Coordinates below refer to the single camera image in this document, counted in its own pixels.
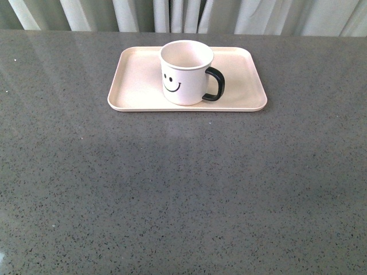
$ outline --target mug rim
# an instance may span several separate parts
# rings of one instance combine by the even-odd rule
[[[205,48],[207,48],[210,51],[210,61],[206,62],[202,65],[199,66],[193,66],[193,67],[182,67],[182,66],[176,66],[173,65],[169,62],[167,62],[163,57],[162,57],[162,52],[164,51],[164,49],[166,49],[168,46],[172,45],[172,44],[178,44],[178,43],[191,43],[191,44],[199,44],[201,46],[204,46]],[[163,47],[161,47],[161,49],[159,50],[159,59],[161,60],[162,63],[164,63],[165,65],[167,65],[168,67],[171,67],[173,69],[177,69],[177,70],[197,70],[197,69],[202,69],[205,68],[207,66],[210,66],[210,64],[212,63],[213,59],[214,59],[214,52],[213,50],[205,43],[196,41],[196,40],[176,40],[176,41],[172,41],[167,43],[166,45],[164,45]]]

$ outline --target smiley face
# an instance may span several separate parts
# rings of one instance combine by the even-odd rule
[[[167,90],[167,91],[169,91],[169,92],[171,92],[171,93],[178,91],[178,89],[179,89],[179,88],[180,88],[180,86],[181,86],[181,82],[179,82],[179,83],[178,83],[178,87],[177,87],[177,89],[175,89],[175,90],[170,90],[170,89],[168,89],[168,88],[166,87],[165,79],[163,79],[163,86],[166,88],[166,90]],[[168,78],[168,80],[169,80],[170,82],[172,82],[172,81],[173,81],[172,77],[169,77],[169,78]]]

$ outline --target curtain fold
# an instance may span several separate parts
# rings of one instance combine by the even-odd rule
[[[0,29],[367,36],[367,0],[0,0]]]

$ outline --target tray rim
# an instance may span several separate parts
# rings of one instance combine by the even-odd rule
[[[250,54],[249,51],[247,51],[244,48],[240,48],[240,47],[218,47],[218,46],[211,46],[210,47],[213,51],[214,51],[214,55],[216,54],[216,52],[219,51],[224,51],[224,50],[232,50],[232,51],[240,51],[243,52],[244,54],[248,55],[251,59],[251,63],[255,69],[255,72],[257,74],[258,80],[260,81],[260,85],[261,85],[261,92],[264,98],[264,103],[260,106],[257,107],[253,107],[253,108],[240,108],[240,107],[194,107],[195,105],[190,105],[190,106],[181,106],[181,105],[175,105],[172,108],[151,108],[151,109],[147,109],[147,108],[128,108],[128,107],[119,107],[114,105],[111,100],[110,100],[110,95],[112,90],[114,89],[114,84],[117,81],[118,78],[118,74],[121,70],[123,70],[122,66],[120,66],[122,64],[123,57],[127,54],[134,53],[137,51],[140,52],[157,52],[161,49],[161,46],[133,46],[133,47],[129,47],[125,50],[123,50],[120,54],[120,58],[119,58],[119,62],[117,64],[116,67],[116,71],[114,74],[114,77],[112,79],[112,84],[110,87],[110,91],[108,93],[107,96],[107,101],[108,104],[110,105],[110,107],[116,111],[119,112],[256,112],[256,111],[260,111],[262,110],[267,102],[268,102],[268,98],[267,95],[265,93],[263,84],[261,82],[260,76],[257,72],[255,63],[253,62],[253,58]]]

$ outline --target curtain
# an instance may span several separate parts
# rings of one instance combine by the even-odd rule
[[[0,29],[367,36],[367,0],[0,0]]]

